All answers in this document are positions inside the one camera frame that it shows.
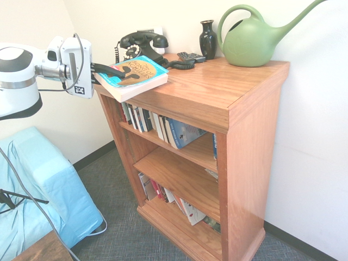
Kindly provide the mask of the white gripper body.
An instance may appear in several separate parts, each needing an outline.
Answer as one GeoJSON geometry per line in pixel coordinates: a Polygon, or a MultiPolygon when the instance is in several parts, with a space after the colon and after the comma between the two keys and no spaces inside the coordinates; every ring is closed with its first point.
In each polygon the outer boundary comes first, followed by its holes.
{"type": "Polygon", "coordinates": [[[66,87],[71,95],[92,98],[94,87],[91,81],[92,48],[88,40],[67,38],[61,48],[61,62],[66,65],[66,87]]]}

